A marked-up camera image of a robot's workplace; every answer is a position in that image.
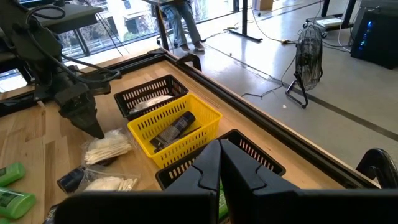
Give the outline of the black desk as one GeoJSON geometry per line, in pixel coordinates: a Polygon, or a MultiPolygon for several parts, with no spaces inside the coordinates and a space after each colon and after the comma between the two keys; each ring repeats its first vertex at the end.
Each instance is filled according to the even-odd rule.
{"type": "Polygon", "coordinates": [[[89,6],[71,3],[71,0],[13,0],[14,5],[19,6],[23,11],[28,11],[37,6],[54,5],[61,7],[65,11],[65,16],[61,19],[47,19],[39,16],[35,18],[40,24],[51,31],[61,34],[71,30],[90,26],[97,22],[96,14],[103,12],[102,7],[89,6]]]}

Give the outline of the cotton swabs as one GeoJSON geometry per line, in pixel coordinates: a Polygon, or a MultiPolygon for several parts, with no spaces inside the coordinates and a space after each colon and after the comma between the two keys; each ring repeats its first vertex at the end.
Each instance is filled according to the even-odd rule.
{"type": "Polygon", "coordinates": [[[89,169],[85,171],[76,191],[132,191],[139,179],[139,175],[100,172],[89,169]]]}
{"type": "Polygon", "coordinates": [[[157,104],[157,103],[160,103],[160,102],[162,102],[162,101],[168,100],[168,99],[170,99],[170,98],[172,98],[171,95],[160,95],[160,96],[156,96],[156,97],[151,98],[151,99],[149,99],[149,100],[146,100],[146,101],[143,101],[143,102],[138,103],[135,107],[133,107],[133,109],[130,110],[129,113],[130,113],[130,114],[133,114],[133,113],[135,113],[135,112],[138,112],[138,111],[140,111],[140,110],[143,110],[143,109],[145,109],[145,108],[148,108],[148,107],[150,107],[150,106],[153,106],[153,105],[155,105],[155,104],[157,104]]]}
{"type": "Polygon", "coordinates": [[[133,148],[133,138],[124,129],[110,130],[104,134],[104,138],[94,138],[81,145],[82,164],[94,165],[127,154],[133,148]]]}

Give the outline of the black desk leg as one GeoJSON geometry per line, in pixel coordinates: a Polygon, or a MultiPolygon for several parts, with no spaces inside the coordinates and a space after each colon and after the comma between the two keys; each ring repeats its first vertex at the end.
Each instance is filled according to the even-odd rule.
{"type": "Polygon", "coordinates": [[[248,35],[248,0],[242,0],[242,20],[241,20],[241,31],[235,31],[231,28],[226,28],[224,31],[229,32],[234,35],[238,35],[247,40],[250,40],[255,43],[261,43],[263,41],[262,38],[255,38],[248,35]]]}

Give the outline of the yellow slotted plastic basket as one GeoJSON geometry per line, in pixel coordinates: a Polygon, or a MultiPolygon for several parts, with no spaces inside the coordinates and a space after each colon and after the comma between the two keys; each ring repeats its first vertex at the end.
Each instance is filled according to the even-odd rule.
{"type": "Polygon", "coordinates": [[[159,168],[163,169],[187,154],[197,150],[214,140],[218,131],[222,114],[193,94],[187,94],[150,113],[147,113],[127,126],[139,143],[147,157],[151,158],[159,168]],[[182,134],[201,126],[200,129],[169,145],[158,153],[150,140],[160,134],[185,112],[195,116],[195,122],[182,134]]]}

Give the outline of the black slotted plastic basket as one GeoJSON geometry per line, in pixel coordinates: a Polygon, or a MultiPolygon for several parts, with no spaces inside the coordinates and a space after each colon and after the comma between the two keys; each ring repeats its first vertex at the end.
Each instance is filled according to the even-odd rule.
{"type": "MultiPolygon", "coordinates": [[[[283,176],[286,172],[284,166],[278,163],[270,155],[265,153],[257,144],[252,142],[242,132],[237,129],[232,129],[224,135],[220,136],[218,140],[226,139],[239,147],[246,154],[257,160],[267,169],[273,171],[273,173],[283,176]]],[[[170,166],[161,169],[155,175],[158,184],[162,190],[165,190],[170,186],[177,178],[179,178],[194,162],[195,159],[201,154],[205,146],[187,154],[185,157],[174,162],[170,166]]]]}
{"type": "Polygon", "coordinates": [[[116,104],[122,116],[129,121],[132,121],[140,116],[145,115],[146,113],[166,105],[167,103],[170,103],[173,100],[176,100],[177,98],[185,96],[188,92],[188,88],[179,82],[173,75],[168,74],[166,76],[116,93],[114,95],[114,99],[116,100],[116,104]],[[135,107],[139,103],[153,100],[155,97],[162,95],[169,95],[171,98],[141,110],[135,110],[135,107]]]}

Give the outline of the black floor fan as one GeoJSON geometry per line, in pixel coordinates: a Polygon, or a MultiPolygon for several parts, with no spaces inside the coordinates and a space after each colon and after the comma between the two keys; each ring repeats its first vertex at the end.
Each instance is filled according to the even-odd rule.
{"type": "Polygon", "coordinates": [[[322,57],[322,32],[318,27],[308,25],[299,34],[298,42],[296,43],[295,80],[285,92],[291,100],[298,103],[303,109],[308,106],[306,91],[314,89],[323,76],[322,57]],[[295,85],[301,89],[304,103],[290,94],[295,85]]]}

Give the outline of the black computer tower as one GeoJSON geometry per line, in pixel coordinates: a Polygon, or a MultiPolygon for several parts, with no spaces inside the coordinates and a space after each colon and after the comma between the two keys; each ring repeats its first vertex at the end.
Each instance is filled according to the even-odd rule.
{"type": "Polygon", "coordinates": [[[353,58],[398,68],[398,0],[361,0],[353,35],[353,58]]]}

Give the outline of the brown cardboard box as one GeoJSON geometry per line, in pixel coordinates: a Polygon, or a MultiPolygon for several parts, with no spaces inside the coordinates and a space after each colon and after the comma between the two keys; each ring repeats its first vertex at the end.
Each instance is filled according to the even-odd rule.
{"type": "Polygon", "coordinates": [[[274,0],[252,0],[252,8],[257,11],[270,10],[274,0]]]}

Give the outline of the white flat box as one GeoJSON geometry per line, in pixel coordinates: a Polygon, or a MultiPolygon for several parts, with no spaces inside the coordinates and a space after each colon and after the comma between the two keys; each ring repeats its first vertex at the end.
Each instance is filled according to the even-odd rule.
{"type": "Polygon", "coordinates": [[[306,19],[302,27],[305,29],[310,23],[315,24],[316,26],[319,26],[326,31],[331,31],[338,30],[340,28],[340,25],[342,25],[343,20],[340,17],[335,16],[308,18],[306,19]]]}

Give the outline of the black aluminium table frame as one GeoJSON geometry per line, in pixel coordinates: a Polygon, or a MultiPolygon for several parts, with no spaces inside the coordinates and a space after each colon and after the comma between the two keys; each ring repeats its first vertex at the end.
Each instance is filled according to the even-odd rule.
{"type": "MultiPolygon", "coordinates": [[[[284,177],[299,187],[376,187],[374,181],[248,100],[198,69],[179,63],[170,52],[152,50],[113,59],[104,66],[126,70],[122,79],[112,82],[114,92],[167,74],[175,75],[191,94],[222,114],[219,134],[231,129],[241,131],[282,164],[286,169],[284,177]]],[[[27,177],[15,185],[17,189],[37,194],[57,191],[57,179],[80,164],[80,145],[87,139],[86,133],[59,115],[55,103],[32,106],[0,118],[0,167],[13,162],[25,165],[27,177]]]]}

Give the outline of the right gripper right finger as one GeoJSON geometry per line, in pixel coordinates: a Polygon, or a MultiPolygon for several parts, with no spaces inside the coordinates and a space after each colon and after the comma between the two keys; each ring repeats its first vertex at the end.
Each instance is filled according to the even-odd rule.
{"type": "Polygon", "coordinates": [[[398,190],[301,189],[227,140],[221,180],[235,224],[398,224],[398,190]]]}

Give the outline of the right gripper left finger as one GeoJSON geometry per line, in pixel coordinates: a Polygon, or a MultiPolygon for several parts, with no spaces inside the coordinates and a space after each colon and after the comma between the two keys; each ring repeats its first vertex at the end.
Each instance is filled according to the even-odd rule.
{"type": "Polygon", "coordinates": [[[220,142],[163,191],[86,191],[64,200],[54,224],[217,224],[220,142]]]}

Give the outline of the large window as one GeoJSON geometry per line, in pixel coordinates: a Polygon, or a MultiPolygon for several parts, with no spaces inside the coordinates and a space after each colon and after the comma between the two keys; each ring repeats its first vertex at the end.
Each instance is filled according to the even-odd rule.
{"type": "MultiPolygon", "coordinates": [[[[234,0],[188,0],[195,22],[222,16],[233,11],[234,0]]],[[[65,0],[69,4],[101,7],[95,23],[59,34],[62,53],[68,57],[94,53],[131,43],[159,33],[154,5],[142,0],[65,0]]]]}

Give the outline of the dark blue travel tube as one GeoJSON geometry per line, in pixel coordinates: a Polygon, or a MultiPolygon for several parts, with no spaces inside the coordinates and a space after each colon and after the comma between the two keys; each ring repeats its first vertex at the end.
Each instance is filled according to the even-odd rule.
{"type": "Polygon", "coordinates": [[[160,152],[160,151],[163,150],[164,148],[166,148],[166,147],[168,147],[169,145],[171,145],[171,144],[177,142],[178,140],[184,138],[185,136],[188,136],[189,134],[195,132],[196,130],[198,130],[198,129],[200,129],[200,128],[201,128],[201,126],[198,127],[198,128],[196,128],[196,129],[193,129],[193,130],[191,130],[191,131],[189,131],[189,132],[187,132],[187,133],[185,133],[185,134],[182,134],[181,136],[177,137],[176,139],[172,140],[171,142],[167,143],[167,144],[164,145],[164,146],[157,147],[157,148],[154,150],[154,153],[160,152]]]}
{"type": "Polygon", "coordinates": [[[160,134],[150,140],[150,143],[155,147],[154,152],[157,153],[168,145],[176,141],[181,134],[186,131],[194,122],[196,118],[190,111],[185,112],[171,125],[167,126],[160,134]]]}
{"type": "Polygon", "coordinates": [[[46,215],[43,224],[54,224],[55,223],[55,213],[57,211],[58,204],[50,207],[48,214],[46,215]]]}
{"type": "Polygon", "coordinates": [[[85,174],[84,167],[77,167],[57,180],[57,185],[66,193],[73,193],[80,185],[85,174]]]}

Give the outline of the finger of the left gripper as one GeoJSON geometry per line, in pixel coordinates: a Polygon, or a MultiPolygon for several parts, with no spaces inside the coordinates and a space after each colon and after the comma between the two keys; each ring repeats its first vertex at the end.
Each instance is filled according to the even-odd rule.
{"type": "Polygon", "coordinates": [[[96,118],[96,109],[83,108],[77,117],[77,126],[94,138],[103,139],[104,132],[96,118]]]}
{"type": "Polygon", "coordinates": [[[71,111],[69,113],[64,112],[64,111],[60,111],[60,115],[66,119],[68,119],[72,125],[74,125],[75,127],[77,127],[79,129],[79,127],[77,126],[77,117],[78,117],[78,113],[72,113],[71,111]]]}

